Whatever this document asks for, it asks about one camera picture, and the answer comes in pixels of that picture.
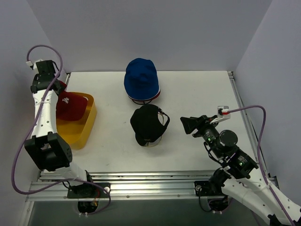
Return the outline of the red bucket hat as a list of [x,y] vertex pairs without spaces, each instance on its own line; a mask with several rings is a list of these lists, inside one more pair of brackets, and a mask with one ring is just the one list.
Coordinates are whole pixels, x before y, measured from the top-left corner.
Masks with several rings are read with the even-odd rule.
[[160,93],[161,93],[161,92],[159,91],[159,92],[158,92],[155,96],[153,96],[152,98],[145,99],[145,100],[142,100],[142,99],[134,99],[134,98],[132,98],[132,97],[130,97],[130,96],[129,96],[129,98],[130,98],[131,100],[137,101],[137,102],[149,102],[149,101],[152,101],[152,100],[158,98],[159,95],[160,95]]

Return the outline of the aluminium front rail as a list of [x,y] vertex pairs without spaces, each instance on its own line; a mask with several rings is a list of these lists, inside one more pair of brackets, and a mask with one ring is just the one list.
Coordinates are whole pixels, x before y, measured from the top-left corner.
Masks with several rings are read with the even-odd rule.
[[[91,172],[95,183],[110,183],[112,200],[195,199],[195,181],[208,180],[214,171],[165,172]],[[43,171],[31,190],[38,190],[63,179],[57,173]],[[61,183],[36,194],[27,201],[66,201],[67,188]]]

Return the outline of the red baseball cap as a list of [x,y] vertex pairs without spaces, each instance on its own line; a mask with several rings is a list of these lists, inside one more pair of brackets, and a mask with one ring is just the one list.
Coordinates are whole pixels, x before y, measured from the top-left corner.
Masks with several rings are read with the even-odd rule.
[[80,120],[86,110],[88,100],[73,92],[67,92],[67,85],[60,81],[62,91],[56,104],[56,118],[64,121]]

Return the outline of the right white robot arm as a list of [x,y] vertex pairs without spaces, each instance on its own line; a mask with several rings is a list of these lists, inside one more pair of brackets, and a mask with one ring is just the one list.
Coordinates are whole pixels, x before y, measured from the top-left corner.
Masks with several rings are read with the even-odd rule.
[[299,226],[301,207],[284,195],[265,175],[259,162],[238,147],[238,137],[231,130],[219,132],[216,126],[230,117],[181,117],[186,134],[201,137],[211,160],[218,163],[209,179],[214,194],[223,193],[240,202],[270,226]]

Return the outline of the white bucket hat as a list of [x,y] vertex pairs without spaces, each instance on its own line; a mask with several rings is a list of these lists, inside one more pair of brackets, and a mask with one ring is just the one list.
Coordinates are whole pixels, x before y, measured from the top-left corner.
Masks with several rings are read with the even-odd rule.
[[160,90],[156,89],[141,89],[141,90],[132,90],[128,96],[134,98],[134,99],[149,99],[155,96]]

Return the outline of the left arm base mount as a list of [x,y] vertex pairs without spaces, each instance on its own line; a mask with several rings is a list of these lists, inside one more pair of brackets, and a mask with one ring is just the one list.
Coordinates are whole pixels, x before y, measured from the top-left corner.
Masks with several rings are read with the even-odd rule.
[[[70,182],[63,182],[63,186],[68,189],[67,198],[68,199],[85,199],[92,198],[92,201],[78,201],[76,206],[76,211],[79,215],[93,215],[99,213],[110,206],[111,203],[111,184],[96,183],[95,185],[90,185],[83,183],[79,186],[71,186]],[[99,202],[100,199],[108,198],[108,203],[101,207]]]

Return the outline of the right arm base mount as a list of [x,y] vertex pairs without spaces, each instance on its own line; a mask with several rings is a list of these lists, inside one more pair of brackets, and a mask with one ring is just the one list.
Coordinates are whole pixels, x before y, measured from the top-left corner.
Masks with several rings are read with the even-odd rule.
[[194,189],[198,204],[205,213],[221,215],[232,203],[232,198],[223,194],[220,187],[215,187],[209,181],[194,181]]

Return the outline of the yellow plastic bin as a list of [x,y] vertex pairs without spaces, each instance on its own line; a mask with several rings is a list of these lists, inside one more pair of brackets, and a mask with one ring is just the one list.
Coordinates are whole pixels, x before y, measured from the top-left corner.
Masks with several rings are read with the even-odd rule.
[[64,121],[56,119],[58,134],[70,145],[71,149],[82,149],[92,131],[97,109],[94,98],[90,94],[73,92],[88,100],[83,117],[78,121]]

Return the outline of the aluminium right side rail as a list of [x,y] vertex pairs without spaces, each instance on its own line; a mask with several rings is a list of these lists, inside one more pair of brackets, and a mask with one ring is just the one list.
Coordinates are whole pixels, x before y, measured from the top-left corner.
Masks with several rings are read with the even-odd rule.
[[[236,97],[236,100],[238,103],[238,107],[242,108],[242,107],[244,107],[244,103],[241,99],[241,96],[239,94],[239,91],[238,91],[236,83],[235,83],[234,72],[228,71],[227,73],[228,73],[228,76],[229,76],[229,79],[230,79],[230,82],[231,82],[231,85],[232,85],[232,88],[233,88],[233,91],[234,91],[234,94],[235,94],[235,97]],[[241,113],[241,116],[242,116],[242,119],[243,119],[243,122],[244,122],[244,125],[246,128],[247,135],[250,140],[250,144],[251,144],[252,150],[254,152],[256,161],[258,161],[257,145],[258,145],[259,133],[257,133],[255,131],[252,121],[251,121],[247,111],[248,111],[248,109],[242,110],[242,111],[240,111],[240,113]]]

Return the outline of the blue bucket hat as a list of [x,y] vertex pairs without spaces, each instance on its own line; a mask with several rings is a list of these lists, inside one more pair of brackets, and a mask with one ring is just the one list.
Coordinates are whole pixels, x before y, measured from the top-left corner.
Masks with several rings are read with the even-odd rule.
[[143,58],[132,60],[126,67],[124,87],[127,94],[132,90],[160,89],[154,63]]

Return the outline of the aluminium rail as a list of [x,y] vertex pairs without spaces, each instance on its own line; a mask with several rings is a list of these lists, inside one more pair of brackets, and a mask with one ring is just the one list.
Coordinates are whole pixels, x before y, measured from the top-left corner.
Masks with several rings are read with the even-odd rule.
[[[95,183],[110,183],[112,200],[195,199],[195,181],[208,180],[214,171],[165,172],[91,172]],[[38,190],[63,179],[57,173],[43,171],[31,190]],[[27,201],[66,201],[67,188],[61,183],[36,194]]]
[[[231,82],[231,85],[232,85],[232,88],[233,88],[233,91],[234,91],[234,94],[235,94],[235,97],[236,97],[236,100],[238,103],[238,107],[242,108],[242,107],[244,107],[244,103],[241,99],[241,96],[239,94],[239,91],[238,91],[236,83],[235,83],[234,72],[228,71],[227,73],[228,73],[228,76],[229,76],[229,79],[230,79],[230,82]],[[248,109],[242,110],[242,111],[240,111],[240,113],[241,113],[241,116],[242,116],[242,119],[243,119],[243,122],[244,122],[244,125],[246,128],[247,135],[250,140],[250,144],[251,144],[252,150],[254,152],[256,161],[258,161],[257,145],[258,145],[259,133],[257,133],[255,131],[252,121],[251,121],[247,111],[248,111]]]

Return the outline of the black embroidered cap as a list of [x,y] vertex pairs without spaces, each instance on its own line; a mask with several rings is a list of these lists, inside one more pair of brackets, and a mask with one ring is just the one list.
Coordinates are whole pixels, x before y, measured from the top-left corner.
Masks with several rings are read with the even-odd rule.
[[156,105],[146,104],[136,109],[130,119],[135,139],[140,146],[153,143],[165,133],[170,117]]

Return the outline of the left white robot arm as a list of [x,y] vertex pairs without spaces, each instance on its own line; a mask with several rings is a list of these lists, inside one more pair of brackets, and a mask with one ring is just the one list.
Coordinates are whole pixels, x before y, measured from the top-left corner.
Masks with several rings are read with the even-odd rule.
[[24,147],[38,169],[69,178],[70,184],[78,186],[83,197],[90,197],[94,194],[95,185],[88,181],[88,172],[72,161],[71,147],[57,132],[56,105],[64,87],[55,77],[54,62],[40,59],[31,67],[35,72],[31,85],[35,121]]

